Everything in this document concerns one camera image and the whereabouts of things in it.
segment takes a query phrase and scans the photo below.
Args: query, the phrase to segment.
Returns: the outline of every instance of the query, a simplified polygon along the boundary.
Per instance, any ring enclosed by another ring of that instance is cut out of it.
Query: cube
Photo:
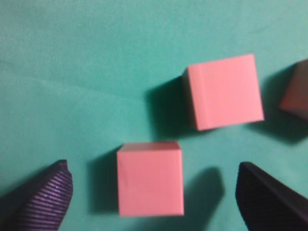
[[[182,77],[197,130],[264,120],[253,54],[193,64]]]
[[[297,63],[280,108],[308,120],[308,60]]]
[[[184,215],[177,142],[128,143],[117,152],[120,216]]]

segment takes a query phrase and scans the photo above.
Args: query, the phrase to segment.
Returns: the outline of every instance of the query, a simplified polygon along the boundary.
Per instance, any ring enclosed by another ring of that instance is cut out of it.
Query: pink block
[[[182,77],[198,130],[264,120],[253,54],[193,64]]]
[[[120,216],[184,215],[177,142],[129,143],[117,152]]]
[[[296,65],[280,108],[308,120],[308,60]]]

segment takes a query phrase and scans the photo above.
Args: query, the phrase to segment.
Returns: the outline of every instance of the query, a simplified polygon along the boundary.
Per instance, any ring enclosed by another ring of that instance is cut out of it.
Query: ribbed rubber pad
[[[57,231],[68,210],[72,175],[67,162],[56,162],[36,183],[35,191],[4,222],[0,231]]]
[[[240,164],[236,200],[250,231],[308,231],[308,200],[252,163]]]

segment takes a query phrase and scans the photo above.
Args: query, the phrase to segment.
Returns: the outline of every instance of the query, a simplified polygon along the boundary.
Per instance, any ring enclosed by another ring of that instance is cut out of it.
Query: green cloth
[[[60,231],[246,231],[241,161],[308,196],[307,125],[277,110],[307,28],[307,0],[0,0],[0,194],[65,158],[74,196]],[[176,78],[246,53],[267,122],[187,129]],[[156,140],[183,149],[186,216],[120,218],[114,150]]]

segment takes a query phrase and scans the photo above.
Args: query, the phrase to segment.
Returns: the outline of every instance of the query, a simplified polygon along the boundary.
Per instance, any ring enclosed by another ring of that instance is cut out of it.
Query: table surface
[[[60,231],[246,231],[240,162],[308,196],[307,124],[277,109],[307,28],[307,0],[0,0],[0,194],[65,158],[74,196]],[[189,129],[177,77],[246,53],[267,121]],[[183,149],[186,216],[120,218],[115,150],[161,140]]]

